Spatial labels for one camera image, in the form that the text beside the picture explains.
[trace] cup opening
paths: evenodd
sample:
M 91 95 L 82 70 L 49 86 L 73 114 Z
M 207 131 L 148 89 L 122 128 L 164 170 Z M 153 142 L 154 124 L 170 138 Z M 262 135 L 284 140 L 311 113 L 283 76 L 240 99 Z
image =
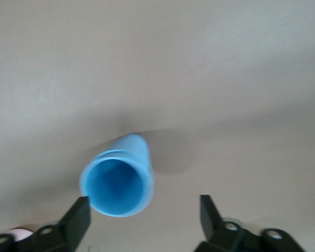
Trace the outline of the cup opening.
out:
M 144 184 L 129 164 L 108 159 L 93 167 L 86 177 L 86 193 L 91 206 L 111 216 L 135 209 L 143 198 Z

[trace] gray background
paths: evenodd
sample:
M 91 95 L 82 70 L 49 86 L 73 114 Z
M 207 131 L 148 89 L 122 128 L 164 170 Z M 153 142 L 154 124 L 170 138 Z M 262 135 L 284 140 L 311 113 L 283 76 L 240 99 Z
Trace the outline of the gray background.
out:
M 155 196 L 78 251 L 193 251 L 200 194 L 315 251 L 315 1 L 0 1 L 0 231 L 59 219 L 131 132 Z

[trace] silver screw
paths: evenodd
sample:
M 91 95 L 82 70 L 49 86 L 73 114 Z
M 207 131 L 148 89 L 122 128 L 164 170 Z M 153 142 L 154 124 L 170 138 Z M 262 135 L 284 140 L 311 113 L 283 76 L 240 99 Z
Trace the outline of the silver screw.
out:
M 226 223 L 225 227 L 231 231 L 237 231 L 238 230 L 238 227 L 235 224 L 233 224 L 232 222 Z
M 0 244 L 1 244 L 1 243 L 5 243 L 7 240 L 8 240 L 7 237 L 1 237 L 1 238 L 0 238 Z
M 49 234 L 51 231 L 53 231 L 53 229 L 51 227 L 48 227 L 46 229 L 43 229 L 40 234 L 41 235 L 46 235 L 46 234 Z
M 278 239 L 278 240 L 282 239 L 281 234 L 279 234 L 278 232 L 276 232 L 276 231 L 274 231 L 274 230 L 269 230 L 269 231 L 267 231 L 267 234 L 268 234 L 270 237 L 272 237 L 273 239 Z

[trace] blue plastic cup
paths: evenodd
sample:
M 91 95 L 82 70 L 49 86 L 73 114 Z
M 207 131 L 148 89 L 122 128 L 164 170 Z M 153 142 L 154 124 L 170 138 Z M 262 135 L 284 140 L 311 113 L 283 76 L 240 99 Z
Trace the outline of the blue plastic cup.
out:
M 97 155 L 80 177 L 83 196 L 96 211 L 127 217 L 144 210 L 153 197 L 154 174 L 146 140 L 123 136 Z

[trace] cup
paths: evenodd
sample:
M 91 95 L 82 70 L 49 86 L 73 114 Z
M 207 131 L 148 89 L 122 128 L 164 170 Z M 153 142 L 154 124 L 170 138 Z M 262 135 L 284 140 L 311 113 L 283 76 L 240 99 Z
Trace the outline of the cup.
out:
M 121 137 L 83 170 L 80 189 L 99 213 L 127 217 L 144 210 L 153 197 L 149 147 L 138 134 Z

